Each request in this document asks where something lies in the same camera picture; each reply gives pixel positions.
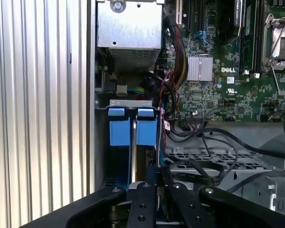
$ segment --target corrugated metal side panel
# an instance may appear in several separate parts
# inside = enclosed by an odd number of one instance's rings
[[[87,0],[0,0],[0,228],[86,194]]]

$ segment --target motherboard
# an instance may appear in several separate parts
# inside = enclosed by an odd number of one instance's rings
[[[225,41],[221,31],[230,25],[221,14],[234,13],[229,2],[242,4],[236,5],[241,15],[235,16],[241,26],[234,40]],[[164,7],[166,15],[177,15],[189,62],[178,91],[178,118],[285,122],[285,0],[233,0],[225,5],[222,10],[215,0],[176,0]],[[169,38],[164,45],[161,57],[173,67]],[[215,111],[205,116],[210,110]]]

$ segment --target cpu socket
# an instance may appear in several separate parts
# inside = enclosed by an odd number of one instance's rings
[[[264,28],[263,63],[266,72],[285,70],[285,18],[269,14]]]

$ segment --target heatsink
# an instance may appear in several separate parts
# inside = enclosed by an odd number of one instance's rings
[[[212,81],[213,57],[210,55],[195,55],[188,57],[187,81]]]

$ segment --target capacitor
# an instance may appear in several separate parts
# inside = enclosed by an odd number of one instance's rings
[[[221,89],[221,88],[222,88],[222,86],[223,86],[223,85],[222,85],[220,82],[219,82],[219,83],[217,83],[217,88],[218,88],[218,89]]]

